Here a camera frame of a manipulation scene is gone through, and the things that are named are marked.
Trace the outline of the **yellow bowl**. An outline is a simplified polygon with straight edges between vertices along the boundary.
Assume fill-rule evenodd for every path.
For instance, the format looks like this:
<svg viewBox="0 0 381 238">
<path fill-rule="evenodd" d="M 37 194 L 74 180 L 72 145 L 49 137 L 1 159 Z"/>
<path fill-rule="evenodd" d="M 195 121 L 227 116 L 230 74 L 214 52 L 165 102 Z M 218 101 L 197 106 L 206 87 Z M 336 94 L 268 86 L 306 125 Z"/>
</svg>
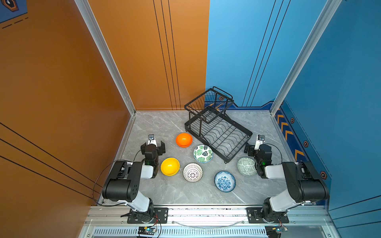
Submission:
<svg viewBox="0 0 381 238">
<path fill-rule="evenodd" d="M 176 158 L 167 158 L 161 164 L 161 172 L 166 176 L 174 176 L 180 170 L 180 163 Z"/>
</svg>

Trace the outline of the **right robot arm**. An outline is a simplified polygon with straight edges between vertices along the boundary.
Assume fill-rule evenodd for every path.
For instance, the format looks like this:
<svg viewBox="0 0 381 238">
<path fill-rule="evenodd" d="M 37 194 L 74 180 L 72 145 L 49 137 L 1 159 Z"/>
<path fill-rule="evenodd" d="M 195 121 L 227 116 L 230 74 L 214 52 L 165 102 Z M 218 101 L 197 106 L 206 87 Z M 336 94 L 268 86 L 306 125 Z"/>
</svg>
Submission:
<svg viewBox="0 0 381 238">
<path fill-rule="evenodd" d="M 262 179 L 285 179 L 287 189 L 264 200 L 262 208 L 248 208 L 251 223 L 284 222 L 287 212 L 299 205 L 329 198 L 329 189 L 311 162 L 272 164 L 269 145 L 245 145 L 244 152 L 254 158 L 255 169 Z"/>
</svg>

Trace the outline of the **green geometric pattern bowl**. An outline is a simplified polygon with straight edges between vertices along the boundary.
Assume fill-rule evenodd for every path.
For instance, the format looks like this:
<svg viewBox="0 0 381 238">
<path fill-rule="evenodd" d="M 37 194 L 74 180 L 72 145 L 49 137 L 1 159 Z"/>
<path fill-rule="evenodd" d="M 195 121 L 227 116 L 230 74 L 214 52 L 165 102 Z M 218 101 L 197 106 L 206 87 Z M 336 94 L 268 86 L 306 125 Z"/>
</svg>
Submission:
<svg viewBox="0 0 381 238">
<path fill-rule="evenodd" d="M 249 177 L 258 174 L 255 165 L 256 163 L 253 159 L 243 157 L 238 160 L 237 168 L 242 175 Z"/>
</svg>

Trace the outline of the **black wire dish rack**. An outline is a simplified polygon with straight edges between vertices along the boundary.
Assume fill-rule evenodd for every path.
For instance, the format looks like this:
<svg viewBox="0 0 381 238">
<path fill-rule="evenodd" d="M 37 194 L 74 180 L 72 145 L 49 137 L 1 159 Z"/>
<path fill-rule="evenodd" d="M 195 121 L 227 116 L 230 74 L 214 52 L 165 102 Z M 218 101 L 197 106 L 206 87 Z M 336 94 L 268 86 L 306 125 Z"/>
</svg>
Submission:
<svg viewBox="0 0 381 238">
<path fill-rule="evenodd" d="M 232 161 L 253 135 L 226 114 L 233 105 L 233 96 L 214 86 L 184 106 L 189 112 L 186 131 L 209 146 L 226 164 Z"/>
</svg>

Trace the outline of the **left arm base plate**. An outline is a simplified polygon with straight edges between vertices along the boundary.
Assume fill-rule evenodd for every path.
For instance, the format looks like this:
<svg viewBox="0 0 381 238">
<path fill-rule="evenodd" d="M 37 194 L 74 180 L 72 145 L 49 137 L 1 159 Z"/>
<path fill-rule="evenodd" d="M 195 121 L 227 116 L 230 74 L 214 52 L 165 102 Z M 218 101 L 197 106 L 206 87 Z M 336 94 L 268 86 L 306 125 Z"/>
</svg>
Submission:
<svg viewBox="0 0 381 238">
<path fill-rule="evenodd" d="M 161 224 L 167 224 L 168 222 L 168 212 L 167 207 L 154 207 L 152 211 L 152 216 L 148 214 L 142 214 L 133 212 L 127 219 L 128 224 L 154 224 L 157 220 Z"/>
</svg>

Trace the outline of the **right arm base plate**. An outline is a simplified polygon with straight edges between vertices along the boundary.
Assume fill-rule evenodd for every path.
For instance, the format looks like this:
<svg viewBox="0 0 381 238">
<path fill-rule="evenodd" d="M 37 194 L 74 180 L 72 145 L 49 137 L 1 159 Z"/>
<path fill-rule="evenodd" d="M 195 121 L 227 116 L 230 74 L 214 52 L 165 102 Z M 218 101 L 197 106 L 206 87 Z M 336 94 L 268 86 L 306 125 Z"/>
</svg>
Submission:
<svg viewBox="0 0 381 238">
<path fill-rule="evenodd" d="M 287 213 L 285 212 L 274 212 L 271 209 L 264 211 L 259 207 L 248 207 L 246 208 L 248 221 L 250 224 L 259 224 L 259 223 L 283 223 L 288 224 L 289 219 Z"/>
</svg>

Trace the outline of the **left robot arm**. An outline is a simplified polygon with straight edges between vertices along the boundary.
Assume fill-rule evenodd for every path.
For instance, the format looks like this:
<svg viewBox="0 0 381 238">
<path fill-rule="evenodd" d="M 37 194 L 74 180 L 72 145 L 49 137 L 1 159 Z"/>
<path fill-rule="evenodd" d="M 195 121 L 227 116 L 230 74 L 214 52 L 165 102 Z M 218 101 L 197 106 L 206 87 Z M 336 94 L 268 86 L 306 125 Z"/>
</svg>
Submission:
<svg viewBox="0 0 381 238">
<path fill-rule="evenodd" d="M 115 202 L 129 206 L 127 216 L 143 223 L 150 223 L 154 217 L 152 199 L 139 191 L 141 179 L 156 178 L 159 170 L 159 156 L 163 155 L 165 143 L 143 144 L 142 154 L 145 158 L 140 162 L 116 161 L 105 181 L 102 196 Z"/>
</svg>

